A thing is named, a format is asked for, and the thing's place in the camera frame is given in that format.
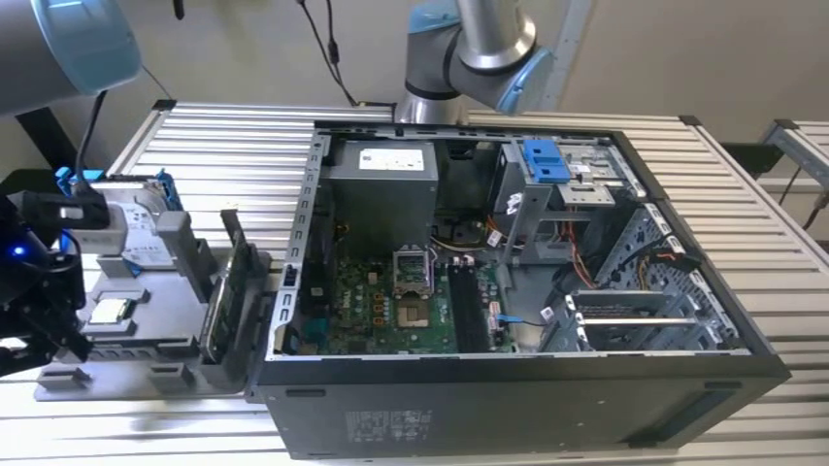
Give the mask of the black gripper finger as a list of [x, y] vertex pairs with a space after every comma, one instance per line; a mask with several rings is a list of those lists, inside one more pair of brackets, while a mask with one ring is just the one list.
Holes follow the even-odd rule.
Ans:
[[28, 363], [49, 363], [61, 350], [71, 353], [81, 362], [87, 361], [92, 343], [80, 333], [76, 306], [72, 301], [26, 304], [24, 321], [32, 334], [24, 352], [24, 360]]
[[18, 338], [1, 340], [1, 377], [45, 366], [49, 363], [49, 341]]

